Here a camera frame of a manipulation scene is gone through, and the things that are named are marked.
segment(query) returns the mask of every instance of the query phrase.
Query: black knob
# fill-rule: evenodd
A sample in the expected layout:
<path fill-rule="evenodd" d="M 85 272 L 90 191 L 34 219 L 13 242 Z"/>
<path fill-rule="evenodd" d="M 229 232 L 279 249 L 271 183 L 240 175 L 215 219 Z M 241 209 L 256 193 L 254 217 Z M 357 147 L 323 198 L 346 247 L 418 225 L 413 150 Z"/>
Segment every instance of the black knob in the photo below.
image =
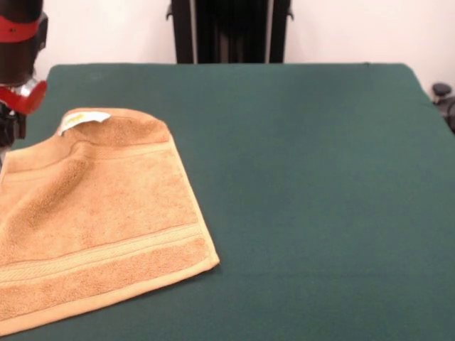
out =
<path fill-rule="evenodd" d="M 433 92 L 438 97 L 445 97 L 452 92 L 452 88 L 444 83 L 436 83 L 433 85 Z"/>
<path fill-rule="evenodd" d="M 9 114 L 4 104 L 0 104 L 0 149 L 11 147 L 17 137 L 16 117 Z"/>

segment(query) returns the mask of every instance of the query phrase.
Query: tan towel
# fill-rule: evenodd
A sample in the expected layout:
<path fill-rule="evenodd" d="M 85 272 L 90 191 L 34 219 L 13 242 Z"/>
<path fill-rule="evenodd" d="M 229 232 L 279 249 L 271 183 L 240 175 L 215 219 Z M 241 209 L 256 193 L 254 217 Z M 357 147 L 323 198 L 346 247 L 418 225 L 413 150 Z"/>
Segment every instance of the tan towel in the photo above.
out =
<path fill-rule="evenodd" d="M 11 152 L 0 175 L 0 336 L 219 263 L 173 138 L 127 109 Z"/>

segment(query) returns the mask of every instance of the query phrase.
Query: white tag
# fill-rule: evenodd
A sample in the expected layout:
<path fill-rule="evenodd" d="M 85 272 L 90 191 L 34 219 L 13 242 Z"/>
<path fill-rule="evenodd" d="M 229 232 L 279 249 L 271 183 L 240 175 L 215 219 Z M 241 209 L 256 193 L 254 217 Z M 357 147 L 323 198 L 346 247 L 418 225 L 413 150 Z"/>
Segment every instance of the white tag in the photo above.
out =
<path fill-rule="evenodd" d="M 101 123 L 110 117 L 111 115 L 106 112 L 75 112 L 74 114 L 69 114 L 64 118 L 62 124 L 60 125 L 58 135 L 62 136 L 65 131 L 77 126 L 78 124 L 93 121 Z"/>

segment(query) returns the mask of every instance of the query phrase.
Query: green tablecloth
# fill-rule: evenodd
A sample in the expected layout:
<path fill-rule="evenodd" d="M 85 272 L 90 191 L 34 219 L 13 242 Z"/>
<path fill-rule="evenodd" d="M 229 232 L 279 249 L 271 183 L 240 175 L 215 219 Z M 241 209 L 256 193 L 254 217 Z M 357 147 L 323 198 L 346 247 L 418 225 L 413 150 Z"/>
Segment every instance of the green tablecloth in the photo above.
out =
<path fill-rule="evenodd" d="M 86 106 L 166 121 L 221 265 L 5 340 L 455 340 L 455 141 L 408 67 L 58 66 L 16 147 Z"/>

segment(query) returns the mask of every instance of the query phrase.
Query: black metal frame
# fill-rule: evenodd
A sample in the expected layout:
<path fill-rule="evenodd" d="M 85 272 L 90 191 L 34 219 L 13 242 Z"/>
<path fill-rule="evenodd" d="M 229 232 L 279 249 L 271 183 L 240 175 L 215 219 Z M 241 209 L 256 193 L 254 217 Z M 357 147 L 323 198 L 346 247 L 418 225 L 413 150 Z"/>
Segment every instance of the black metal frame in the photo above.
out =
<path fill-rule="evenodd" d="M 236 22 L 228 23 L 233 26 L 241 22 L 241 15 L 235 13 L 235 6 L 245 6 L 247 1 L 251 7 L 255 6 L 256 12 L 248 20 L 254 23 L 253 29 L 245 35 L 242 42 L 243 49 L 241 56 L 229 54 L 220 56 L 220 39 L 225 36 L 215 32 L 217 30 L 213 7 L 216 6 L 214 0 L 194 0 L 196 4 L 196 26 L 198 40 L 198 63 L 265 63 L 265 38 L 267 36 L 267 6 L 268 0 L 223 0 L 219 4 L 225 6 L 227 16 L 230 19 L 236 18 Z M 282 63 L 284 61 L 284 47 L 286 45 L 287 17 L 290 12 L 291 0 L 274 0 L 272 14 L 272 32 L 270 37 L 270 63 Z M 170 10 L 167 16 L 173 16 L 173 31 L 176 47 L 176 59 L 178 64 L 192 64 L 195 62 L 193 53 L 193 38 L 191 32 L 191 1 L 190 0 L 171 0 Z M 228 38 L 230 50 L 234 50 L 232 42 Z"/>

